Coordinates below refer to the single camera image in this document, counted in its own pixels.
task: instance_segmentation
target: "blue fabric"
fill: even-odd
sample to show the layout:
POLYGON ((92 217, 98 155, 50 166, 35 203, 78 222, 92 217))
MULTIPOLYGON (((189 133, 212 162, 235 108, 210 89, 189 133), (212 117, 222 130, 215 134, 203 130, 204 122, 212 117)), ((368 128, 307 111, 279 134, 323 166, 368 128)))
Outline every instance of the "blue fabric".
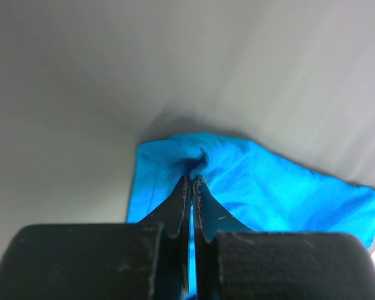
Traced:
MULTIPOLYGON (((127 221, 140 221, 187 174, 203 175, 214 197, 255 231, 335 231, 355 235, 366 247, 373 242, 374 190, 310 171, 255 142, 210 133, 139 146, 127 221)), ((193 247, 191 242, 191 294, 193 247)))

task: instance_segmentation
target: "gray background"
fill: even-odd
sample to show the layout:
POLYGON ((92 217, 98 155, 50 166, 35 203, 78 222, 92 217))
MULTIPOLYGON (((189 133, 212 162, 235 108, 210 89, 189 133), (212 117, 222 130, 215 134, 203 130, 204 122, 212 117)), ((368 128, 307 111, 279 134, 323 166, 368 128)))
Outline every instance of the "gray background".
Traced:
POLYGON ((0 255, 122 221, 138 143, 201 130, 375 187, 375 1, 0 0, 0 255))

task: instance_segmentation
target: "white wall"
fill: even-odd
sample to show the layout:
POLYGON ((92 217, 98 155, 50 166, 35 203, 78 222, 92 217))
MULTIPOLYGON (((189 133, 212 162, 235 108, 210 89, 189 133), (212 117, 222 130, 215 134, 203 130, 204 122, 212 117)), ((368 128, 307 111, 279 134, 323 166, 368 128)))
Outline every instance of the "white wall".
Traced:
POLYGON ((375 1, 0 0, 0 254, 122 220, 136 144, 203 129, 375 187, 375 1))

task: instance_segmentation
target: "black plastic part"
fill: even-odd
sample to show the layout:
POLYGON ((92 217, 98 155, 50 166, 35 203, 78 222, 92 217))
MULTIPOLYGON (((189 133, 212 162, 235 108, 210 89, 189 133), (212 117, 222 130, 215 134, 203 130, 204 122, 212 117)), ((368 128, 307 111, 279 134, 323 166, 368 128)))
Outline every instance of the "black plastic part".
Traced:
POLYGON ((211 241, 218 231, 252 232, 252 230, 214 199, 202 176, 197 177, 193 182, 193 195, 197 298, 220 299, 217 245, 211 241))
POLYGON ((179 299, 181 281, 154 280, 176 274, 174 252, 160 224, 29 226, 1 261, 0 300, 179 299))
POLYGON ((219 232, 213 243, 222 299, 375 300, 371 258, 348 234, 219 232))
POLYGON ((181 253, 180 265, 185 294, 189 293, 189 228, 191 207, 191 180, 180 178, 171 195, 150 212, 140 224, 163 223, 167 235, 175 239, 181 253))
POLYGON ((193 193, 199 300, 375 300, 375 269, 355 237, 256 233, 214 199, 204 178, 193 193))

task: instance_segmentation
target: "scratch on gripper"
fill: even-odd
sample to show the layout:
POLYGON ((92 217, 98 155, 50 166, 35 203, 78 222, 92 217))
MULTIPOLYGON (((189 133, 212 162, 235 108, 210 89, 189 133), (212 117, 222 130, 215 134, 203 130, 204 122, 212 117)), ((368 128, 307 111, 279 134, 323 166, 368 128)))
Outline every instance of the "scratch on gripper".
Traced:
POLYGON ((315 248, 315 245, 312 242, 310 242, 308 239, 303 239, 303 242, 307 244, 310 248, 315 248))
POLYGON ((232 232, 231 233, 233 237, 235 237, 236 239, 242 241, 242 242, 245 242, 246 244, 249 244, 249 245, 255 245, 256 242, 250 240, 250 239, 246 239, 244 236, 241 236, 239 234, 237 234, 236 232, 232 232))

